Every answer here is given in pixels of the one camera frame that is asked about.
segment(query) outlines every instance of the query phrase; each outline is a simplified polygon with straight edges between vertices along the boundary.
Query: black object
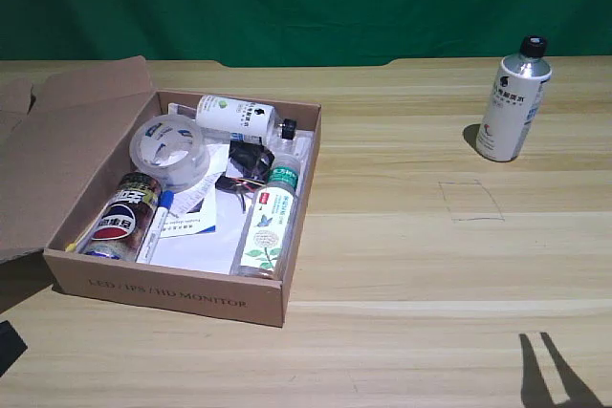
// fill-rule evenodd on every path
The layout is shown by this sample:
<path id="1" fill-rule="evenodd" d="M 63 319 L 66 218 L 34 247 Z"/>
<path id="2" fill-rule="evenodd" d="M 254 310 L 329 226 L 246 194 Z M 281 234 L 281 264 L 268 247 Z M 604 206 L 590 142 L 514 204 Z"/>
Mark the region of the black object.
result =
<path id="1" fill-rule="evenodd" d="M 527 57 L 542 57 L 546 53 L 548 42 L 539 35 L 527 35 L 520 44 L 519 52 Z"/>
<path id="2" fill-rule="evenodd" d="M 295 137 L 295 130 L 297 129 L 297 122 L 294 119 L 285 118 L 281 126 L 280 137 L 287 140 L 293 140 Z"/>
<path id="3" fill-rule="evenodd" d="M 12 327 L 11 322 L 5 320 L 0 323 L 0 376 L 7 372 L 9 367 L 22 355 L 28 346 L 21 336 Z"/>
<path id="4" fill-rule="evenodd" d="M 229 144 L 229 160 L 243 177 L 227 177 L 223 174 L 217 180 L 215 188 L 238 196 L 244 212 L 244 194 L 252 193 L 266 183 L 274 154 L 263 145 L 233 140 Z"/>

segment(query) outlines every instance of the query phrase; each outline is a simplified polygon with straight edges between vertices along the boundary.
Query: white bottle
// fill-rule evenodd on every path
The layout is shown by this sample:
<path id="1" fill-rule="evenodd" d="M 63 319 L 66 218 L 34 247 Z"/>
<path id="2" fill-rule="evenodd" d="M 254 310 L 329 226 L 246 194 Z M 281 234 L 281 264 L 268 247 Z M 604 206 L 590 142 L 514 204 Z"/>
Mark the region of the white bottle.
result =
<path id="1" fill-rule="evenodd" d="M 274 162 L 265 187 L 254 195 L 229 274 L 280 279 L 291 242 L 297 209 L 300 161 L 293 141 L 274 149 Z"/>
<path id="2" fill-rule="evenodd" d="M 205 128 L 207 137 L 266 147 L 281 137 L 288 126 L 295 130 L 295 121 L 282 119 L 271 105 L 213 95 L 202 96 L 195 122 Z"/>
<path id="3" fill-rule="evenodd" d="M 476 150 L 483 157 L 511 161 L 518 156 L 553 72 L 542 59 L 545 52 L 546 39 L 528 35 L 519 53 L 501 60 L 476 137 Z"/>

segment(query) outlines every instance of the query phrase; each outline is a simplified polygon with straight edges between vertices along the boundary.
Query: green wall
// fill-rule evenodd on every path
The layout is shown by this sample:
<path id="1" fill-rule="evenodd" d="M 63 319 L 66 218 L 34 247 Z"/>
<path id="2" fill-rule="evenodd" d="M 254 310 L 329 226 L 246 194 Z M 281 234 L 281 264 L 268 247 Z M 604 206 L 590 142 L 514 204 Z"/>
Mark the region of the green wall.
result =
<path id="1" fill-rule="evenodd" d="M 1 59 L 216 59 L 228 66 L 396 57 L 612 54 L 612 0 L 0 0 Z"/>

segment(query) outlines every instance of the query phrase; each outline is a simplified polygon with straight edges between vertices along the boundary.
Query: bottle label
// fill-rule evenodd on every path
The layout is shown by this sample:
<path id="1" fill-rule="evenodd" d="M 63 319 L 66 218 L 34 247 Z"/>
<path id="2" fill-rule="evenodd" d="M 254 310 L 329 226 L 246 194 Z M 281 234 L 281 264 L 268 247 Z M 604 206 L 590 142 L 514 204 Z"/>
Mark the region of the bottle label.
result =
<path id="1" fill-rule="evenodd" d="M 518 155 L 544 98 L 544 84 L 550 77 L 551 73 L 518 76 L 502 63 L 476 137 L 476 149 L 481 155 L 494 161 L 509 161 Z"/>
<path id="2" fill-rule="evenodd" d="M 271 171 L 268 182 L 284 182 L 295 190 L 297 188 L 297 178 L 297 173 L 290 167 L 277 166 Z"/>
<path id="3" fill-rule="evenodd" d="M 287 190 L 269 186 L 257 193 L 240 265 L 273 271 L 294 204 Z"/>
<path id="4" fill-rule="evenodd" d="M 274 108 L 246 100 L 203 96 L 196 122 L 203 128 L 231 133 L 232 140 L 263 143 Z"/>

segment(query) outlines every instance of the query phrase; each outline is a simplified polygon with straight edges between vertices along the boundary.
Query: marker pen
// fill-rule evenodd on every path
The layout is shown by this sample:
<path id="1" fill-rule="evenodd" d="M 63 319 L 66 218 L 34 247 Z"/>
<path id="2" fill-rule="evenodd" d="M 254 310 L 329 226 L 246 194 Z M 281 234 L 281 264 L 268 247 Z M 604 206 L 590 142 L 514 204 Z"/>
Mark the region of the marker pen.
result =
<path id="1" fill-rule="evenodd" d="M 168 209 L 172 206 L 173 200 L 174 193 L 172 191 L 166 190 L 164 193 L 162 193 L 160 205 L 158 206 L 157 211 L 155 212 L 155 217 L 153 217 L 153 222 L 151 222 L 151 226 L 146 233 L 141 250 L 138 252 L 136 263 L 151 263 L 151 257 L 153 256 L 157 242 L 162 235 L 165 218 L 168 215 Z"/>

